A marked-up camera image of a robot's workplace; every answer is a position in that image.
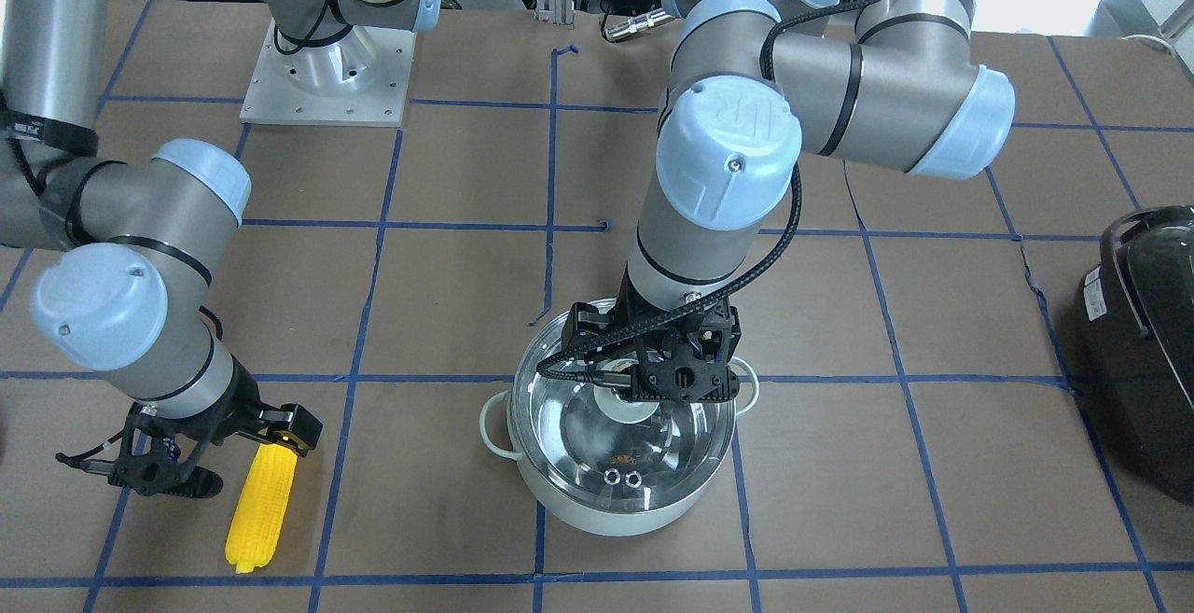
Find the yellow corn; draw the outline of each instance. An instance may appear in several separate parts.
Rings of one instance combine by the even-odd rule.
[[[224,558],[238,574],[248,574],[273,559],[297,462],[298,455],[284,446],[257,447],[224,542]]]

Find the sticker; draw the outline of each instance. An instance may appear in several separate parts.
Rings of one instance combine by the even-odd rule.
[[[1095,277],[1093,281],[1088,275],[1087,286],[1082,288],[1083,300],[1087,301],[1087,319],[1095,320],[1101,315],[1107,314],[1107,301],[1103,300],[1103,282],[1100,277]]]

